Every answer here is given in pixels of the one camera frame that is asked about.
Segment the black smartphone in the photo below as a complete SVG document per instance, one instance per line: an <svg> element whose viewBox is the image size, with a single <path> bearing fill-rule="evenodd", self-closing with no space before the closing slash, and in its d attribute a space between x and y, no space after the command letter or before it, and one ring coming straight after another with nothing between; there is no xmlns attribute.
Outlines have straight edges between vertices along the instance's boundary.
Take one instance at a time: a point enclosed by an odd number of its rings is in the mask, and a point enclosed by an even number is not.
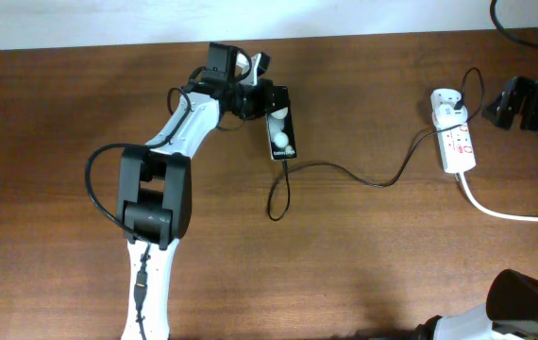
<svg viewBox="0 0 538 340"><path fill-rule="evenodd" d="M266 126L272 159L274 161L295 159L297 147L291 100L285 86L275 86L270 90L267 96L266 112Z"/></svg>

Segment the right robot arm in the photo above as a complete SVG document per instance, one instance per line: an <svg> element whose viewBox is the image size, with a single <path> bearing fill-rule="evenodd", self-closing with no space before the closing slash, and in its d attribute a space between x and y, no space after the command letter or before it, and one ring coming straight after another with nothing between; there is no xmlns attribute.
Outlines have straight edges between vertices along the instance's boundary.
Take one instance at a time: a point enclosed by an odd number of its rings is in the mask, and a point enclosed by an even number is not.
<svg viewBox="0 0 538 340"><path fill-rule="evenodd" d="M446 173L453 175L468 201L487 215L526 222L525 215L495 212L473 196L466 172L477 162L464 104L465 91L437 89L430 96L432 122ZM538 132L538 81L517 76L487 106L483 116L496 127L509 129L516 116L523 130ZM484 303L455 316L436 315L418 325L412 339L538 339L538 280L513 269L501 271Z"/></svg>

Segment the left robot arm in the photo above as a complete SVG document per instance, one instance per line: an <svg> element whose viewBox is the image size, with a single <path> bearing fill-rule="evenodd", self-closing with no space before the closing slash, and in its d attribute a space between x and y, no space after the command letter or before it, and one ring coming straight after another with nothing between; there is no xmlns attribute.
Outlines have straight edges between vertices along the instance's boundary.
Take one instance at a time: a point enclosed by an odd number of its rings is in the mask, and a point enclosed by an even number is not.
<svg viewBox="0 0 538 340"><path fill-rule="evenodd" d="M172 266L193 209L193 156L225 113L247 121L273 107L272 83L263 78L270 60L211 43L206 65L167 94L166 125L147 143L124 149L117 217L126 227L130 287L123 338L169 338Z"/></svg>

